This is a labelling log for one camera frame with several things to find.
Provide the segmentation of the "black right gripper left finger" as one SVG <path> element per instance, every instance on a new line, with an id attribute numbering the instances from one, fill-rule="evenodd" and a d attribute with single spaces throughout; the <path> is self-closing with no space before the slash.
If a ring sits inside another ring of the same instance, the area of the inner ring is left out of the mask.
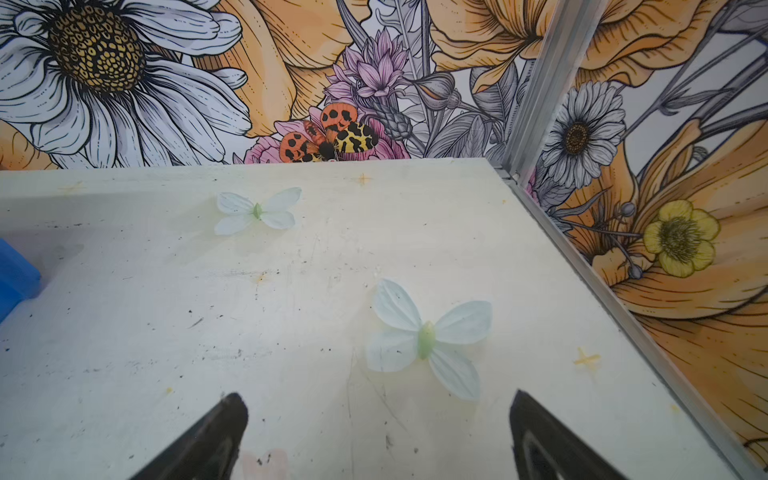
<path id="1" fill-rule="evenodd" d="M 230 393 L 132 479 L 230 479 L 247 424 L 247 406 Z"/>

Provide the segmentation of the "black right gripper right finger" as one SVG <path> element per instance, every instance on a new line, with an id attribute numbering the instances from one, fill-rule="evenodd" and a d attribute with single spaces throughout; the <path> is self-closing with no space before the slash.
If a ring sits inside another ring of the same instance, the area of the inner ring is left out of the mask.
<path id="1" fill-rule="evenodd" d="M 516 392 L 509 425 L 520 479 L 626 479 L 526 391 Z"/>

